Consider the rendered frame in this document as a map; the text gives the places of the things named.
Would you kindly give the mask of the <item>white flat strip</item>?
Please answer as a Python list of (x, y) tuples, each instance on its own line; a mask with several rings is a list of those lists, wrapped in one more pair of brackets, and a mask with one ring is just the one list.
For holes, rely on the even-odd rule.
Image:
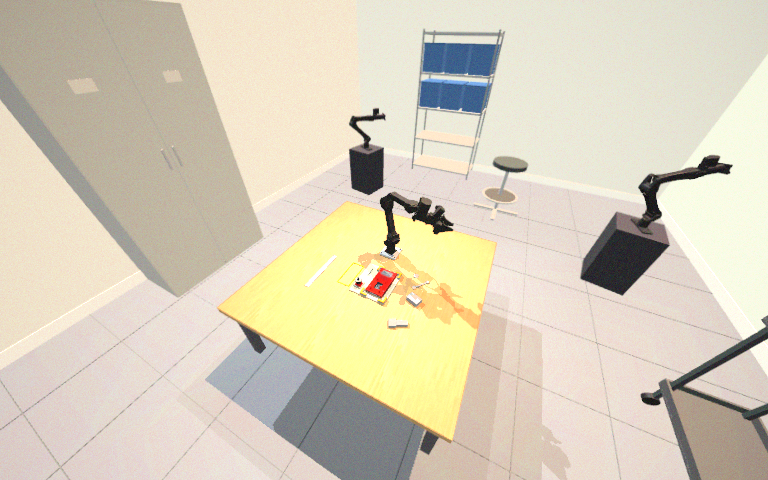
[(304, 285), (306, 287), (309, 287), (316, 279), (317, 277), (333, 262), (333, 260), (337, 256), (333, 255), (322, 267), (321, 269)]

